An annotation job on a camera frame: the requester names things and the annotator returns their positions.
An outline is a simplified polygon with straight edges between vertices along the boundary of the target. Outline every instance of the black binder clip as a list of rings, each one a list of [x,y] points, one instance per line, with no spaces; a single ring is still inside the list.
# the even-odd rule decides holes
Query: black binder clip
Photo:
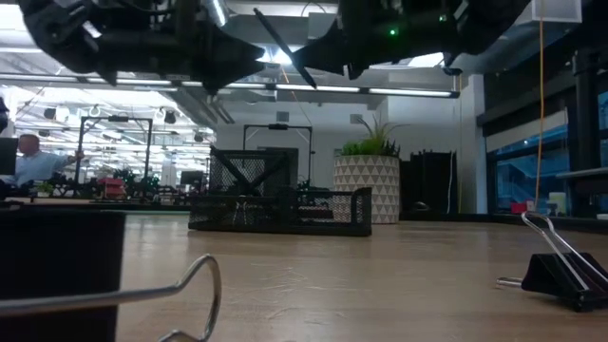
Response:
[[[551,236],[532,223],[529,219],[531,217],[544,220]],[[608,306],[608,273],[598,262],[590,254],[579,253],[570,246],[558,235],[548,217],[525,212],[522,219],[547,241],[555,253],[533,255],[523,279],[500,277],[496,280],[497,285],[554,295],[578,313]],[[560,252],[551,237],[568,252]]]

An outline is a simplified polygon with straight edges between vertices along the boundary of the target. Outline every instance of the wooden desk surface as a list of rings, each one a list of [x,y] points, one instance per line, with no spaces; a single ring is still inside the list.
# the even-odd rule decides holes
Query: wooden desk surface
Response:
[[[212,341],[606,341],[608,311],[573,313],[550,297],[497,289],[550,252],[523,226],[409,222],[370,238],[189,232],[187,218],[132,217],[123,287],[175,281],[198,256],[218,258],[223,299]],[[608,237],[564,232],[608,266]],[[200,334],[211,279],[121,307],[118,341]]]

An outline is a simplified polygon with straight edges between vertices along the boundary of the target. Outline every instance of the black bin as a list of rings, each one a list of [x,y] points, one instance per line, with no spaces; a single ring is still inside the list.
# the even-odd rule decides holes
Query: black bin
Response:
[[[0,212],[0,300],[118,291],[121,213]],[[118,308],[0,318],[3,341],[114,341]]]

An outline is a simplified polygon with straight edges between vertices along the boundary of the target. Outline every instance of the black mesh basket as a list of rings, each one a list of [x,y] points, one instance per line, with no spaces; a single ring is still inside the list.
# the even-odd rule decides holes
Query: black mesh basket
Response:
[[[280,151],[212,149],[209,164],[211,195],[275,196],[291,180],[289,159]]]
[[[204,196],[190,212],[190,229],[367,237],[371,235],[371,189],[355,192],[295,191],[274,197]]]

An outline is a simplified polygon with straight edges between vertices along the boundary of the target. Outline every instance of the blue shirt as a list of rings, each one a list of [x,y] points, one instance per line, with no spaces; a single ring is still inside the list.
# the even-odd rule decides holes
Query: blue shirt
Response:
[[[57,156],[47,152],[38,151],[31,157],[23,156],[17,159],[15,175],[5,179],[9,184],[21,184],[28,181],[49,180],[54,172],[69,165],[69,156]]]

